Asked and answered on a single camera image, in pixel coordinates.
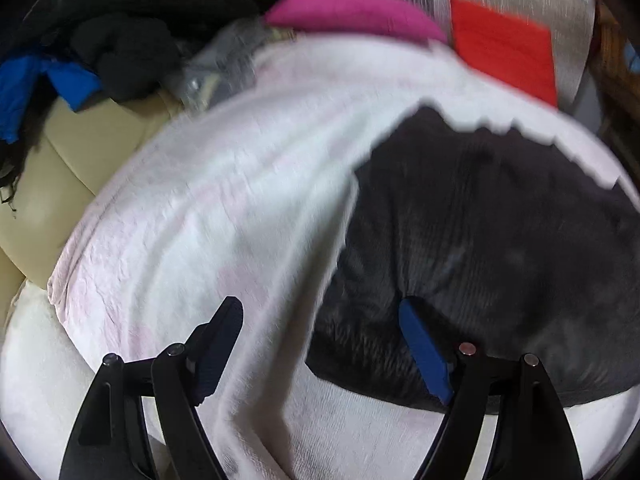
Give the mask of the cream leather sofa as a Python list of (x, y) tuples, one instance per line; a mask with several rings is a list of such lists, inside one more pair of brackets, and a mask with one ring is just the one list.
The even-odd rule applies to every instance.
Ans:
[(160, 90), (143, 100), (104, 99), (75, 113), (56, 99), (32, 129), (15, 194), (1, 206), (1, 326), (24, 281), (47, 286), (86, 207), (120, 166), (179, 115)]

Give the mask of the grey garment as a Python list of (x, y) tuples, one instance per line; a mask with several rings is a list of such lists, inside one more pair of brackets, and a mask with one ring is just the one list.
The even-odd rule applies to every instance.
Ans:
[(190, 113), (204, 113), (254, 87), (259, 49), (294, 38), (293, 29), (268, 26), (262, 18), (237, 20), (166, 76), (163, 85)]

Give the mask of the magenta pillow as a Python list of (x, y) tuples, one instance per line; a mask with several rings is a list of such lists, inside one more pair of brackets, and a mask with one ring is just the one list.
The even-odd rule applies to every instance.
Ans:
[(280, 0), (264, 16), (273, 27), (301, 32), (348, 32), (425, 44), (447, 35), (406, 0)]

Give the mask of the black puffer coat pile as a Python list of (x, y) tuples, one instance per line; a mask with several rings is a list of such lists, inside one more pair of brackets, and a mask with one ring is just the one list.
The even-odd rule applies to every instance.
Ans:
[(80, 64), (114, 101), (142, 99), (226, 26), (277, 0), (38, 0), (1, 54)]

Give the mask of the red pillow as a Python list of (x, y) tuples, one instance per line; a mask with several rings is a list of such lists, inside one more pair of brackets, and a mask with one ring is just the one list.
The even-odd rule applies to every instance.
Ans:
[(558, 105), (551, 32), (475, 0), (449, 0), (454, 50), (466, 64), (551, 106)]

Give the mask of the blue jacket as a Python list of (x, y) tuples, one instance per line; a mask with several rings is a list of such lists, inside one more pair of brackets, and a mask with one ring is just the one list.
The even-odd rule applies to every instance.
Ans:
[(40, 77), (46, 76), (58, 95), (76, 112), (92, 96), (102, 91), (99, 78), (77, 63), (24, 55), (1, 64), (1, 140), (18, 140), (27, 104)]

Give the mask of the white pink bed blanket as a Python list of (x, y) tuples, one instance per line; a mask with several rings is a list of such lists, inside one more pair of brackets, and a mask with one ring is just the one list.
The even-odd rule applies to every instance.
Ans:
[(235, 479), (409, 479), (439, 414), (358, 396), (306, 369), (311, 319), (344, 242), (352, 170), (431, 104), (458, 129), (517, 126), (609, 188), (637, 191), (578, 122), (467, 68), (449, 48), (316, 35), (258, 54), (253, 90), (181, 116), (88, 207), (46, 289), (26, 284), (1, 350), (1, 417), (43, 479), (60, 472), (107, 353), (157, 356), (235, 296), (244, 323), (206, 434)]

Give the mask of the wicker basket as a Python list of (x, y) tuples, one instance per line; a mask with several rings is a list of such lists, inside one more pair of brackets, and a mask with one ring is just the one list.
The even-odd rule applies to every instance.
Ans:
[(597, 62), (604, 94), (639, 121), (639, 55), (622, 26), (603, 2), (598, 3), (600, 50)]

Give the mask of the black quilted jacket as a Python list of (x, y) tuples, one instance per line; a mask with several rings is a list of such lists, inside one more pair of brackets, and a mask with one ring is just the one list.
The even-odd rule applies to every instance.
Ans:
[(541, 358), (564, 406), (639, 382), (639, 214), (518, 130), (406, 118), (357, 168), (345, 245), (306, 356), (320, 379), (438, 410), (398, 312), (410, 299), (443, 352)]

